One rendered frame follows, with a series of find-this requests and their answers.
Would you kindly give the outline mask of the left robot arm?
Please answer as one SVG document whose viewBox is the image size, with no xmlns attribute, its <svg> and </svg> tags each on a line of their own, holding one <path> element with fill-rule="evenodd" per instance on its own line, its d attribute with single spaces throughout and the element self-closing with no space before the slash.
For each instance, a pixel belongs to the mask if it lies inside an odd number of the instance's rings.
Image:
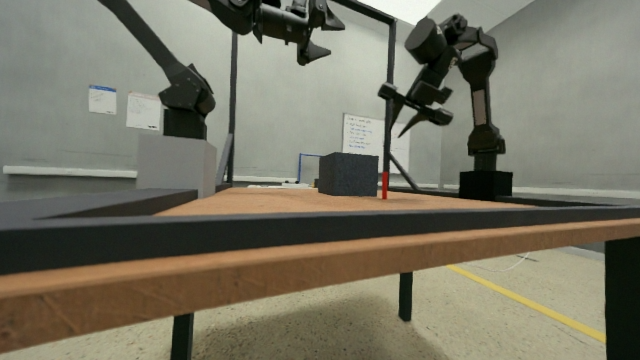
<svg viewBox="0 0 640 360">
<path fill-rule="evenodd" d="M 492 123 L 489 84 L 489 77 L 496 67 L 495 60 L 498 59 L 498 47 L 495 38 L 484 34 L 481 26 L 474 28 L 467 25 L 467 20 L 458 13 L 439 25 L 425 15 L 416 22 L 404 47 L 419 65 L 424 64 L 421 70 L 433 70 L 443 79 L 452 66 L 458 66 L 471 90 L 474 129 L 468 136 L 468 156 L 474 157 L 474 171 L 498 171 L 497 155 L 506 154 L 506 145 L 500 130 Z M 463 50 L 477 43 L 485 48 L 462 59 Z M 426 78 L 422 74 L 406 95 L 419 98 L 426 105 L 431 105 L 433 101 L 442 104 L 452 88 L 445 85 L 439 88 L 441 82 L 436 80 L 431 84 L 425 81 Z"/>
</svg>

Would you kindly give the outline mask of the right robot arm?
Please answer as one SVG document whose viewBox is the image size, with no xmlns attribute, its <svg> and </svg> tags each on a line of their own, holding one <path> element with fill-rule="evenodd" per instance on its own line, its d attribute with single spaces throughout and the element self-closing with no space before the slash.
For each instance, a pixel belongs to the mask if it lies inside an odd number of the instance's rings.
<svg viewBox="0 0 640 360">
<path fill-rule="evenodd" d="M 163 135 L 207 141 L 204 123 L 216 105 L 207 79 L 199 74 L 193 63 L 188 66 L 181 63 L 128 0 L 97 1 L 112 10 L 159 64 L 171 84 L 158 93 L 161 103 L 169 108 L 164 109 Z M 256 0 L 188 1 L 212 13 L 238 35 L 245 36 L 252 31 L 260 44 L 263 44 L 263 35 L 281 40 L 281 0 L 257 0 L 257 7 Z"/>
</svg>

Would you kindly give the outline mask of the red peg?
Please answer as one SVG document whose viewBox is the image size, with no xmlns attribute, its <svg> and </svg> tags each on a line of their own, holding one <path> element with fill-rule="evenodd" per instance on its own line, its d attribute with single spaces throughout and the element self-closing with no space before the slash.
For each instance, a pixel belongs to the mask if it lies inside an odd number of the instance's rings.
<svg viewBox="0 0 640 360">
<path fill-rule="evenodd" d="M 388 172 L 383 172 L 383 177 L 382 177 L 382 199 L 387 199 L 387 179 L 388 179 Z"/>
</svg>

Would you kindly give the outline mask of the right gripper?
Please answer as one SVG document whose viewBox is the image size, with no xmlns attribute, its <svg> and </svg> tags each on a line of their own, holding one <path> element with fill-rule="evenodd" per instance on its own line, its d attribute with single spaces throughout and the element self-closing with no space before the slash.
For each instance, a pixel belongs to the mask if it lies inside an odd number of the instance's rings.
<svg viewBox="0 0 640 360">
<path fill-rule="evenodd" d="M 296 60 L 301 66 L 332 54 L 331 50 L 315 45 L 310 40 L 313 29 L 319 27 L 321 31 L 346 29 L 345 24 L 329 9 L 327 0 L 309 0 L 308 12 L 302 16 L 291 13 L 289 6 L 282 10 L 281 40 L 286 46 L 289 42 L 297 44 Z"/>
</svg>

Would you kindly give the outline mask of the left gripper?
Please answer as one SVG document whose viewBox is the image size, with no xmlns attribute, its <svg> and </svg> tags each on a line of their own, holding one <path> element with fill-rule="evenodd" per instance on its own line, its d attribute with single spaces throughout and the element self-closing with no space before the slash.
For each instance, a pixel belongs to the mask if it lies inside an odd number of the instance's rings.
<svg viewBox="0 0 640 360">
<path fill-rule="evenodd" d="M 427 81 L 427 82 L 429 82 L 431 84 L 433 84 L 436 80 L 439 81 L 439 82 L 441 82 L 443 80 L 443 77 L 439 73 L 437 73 L 437 72 L 435 72 L 433 70 L 429 70 L 429 69 L 422 69 L 422 70 L 420 70 L 420 72 L 416 76 L 416 78 L 413 81 L 413 83 L 415 83 L 422 74 L 427 76 L 425 81 Z M 386 101 L 388 101 L 390 99 L 394 100 L 390 104 L 390 106 L 392 107 L 392 114 L 393 114 L 393 109 L 394 109 L 394 115 L 393 116 L 391 115 L 391 118 L 392 118 L 391 120 L 392 121 L 390 120 L 388 133 L 392 129 L 392 127 L 393 127 L 393 125 L 394 125 L 394 123 L 395 123 L 395 121 L 396 121 L 396 119 L 397 119 L 402 107 L 403 107 L 403 104 L 408 106 L 408 107 L 410 107 L 410 108 L 412 108 L 412 109 L 414 109 L 414 110 L 416 110 L 417 114 L 413 115 L 411 117 L 411 119 L 407 122 L 407 124 L 404 126 L 404 128 L 398 134 L 398 136 L 397 136 L 398 138 L 402 134 L 404 134 L 409 128 L 411 128 L 414 124 L 419 122 L 420 119 L 421 119 L 421 121 L 428 120 L 429 122 L 431 122 L 433 124 L 436 124 L 438 126 L 448 125 L 450 123 L 450 121 L 453 119 L 453 112 L 451 112 L 451 111 L 449 111 L 447 109 L 444 109 L 442 107 L 438 107 L 438 108 L 435 108 L 435 109 L 433 109 L 431 107 L 428 107 L 428 106 L 426 106 L 425 101 L 423 101 L 423 100 L 421 100 L 419 98 L 416 99 L 416 98 L 414 98 L 414 97 L 412 97 L 410 95 L 406 95 L 407 93 L 404 96 L 403 96 L 403 94 L 401 95 L 401 93 L 399 94 L 399 92 L 396 91 L 397 88 L 398 88 L 397 86 L 385 81 L 385 82 L 383 82 L 381 84 L 381 86 L 380 86 L 380 88 L 378 90 L 378 93 L 377 93 L 378 97 L 380 97 L 380 98 L 382 98 L 382 99 L 384 99 Z M 436 115 L 435 115 L 435 113 L 436 113 Z M 440 124 L 440 122 L 441 122 L 441 124 Z"/>
</svg>

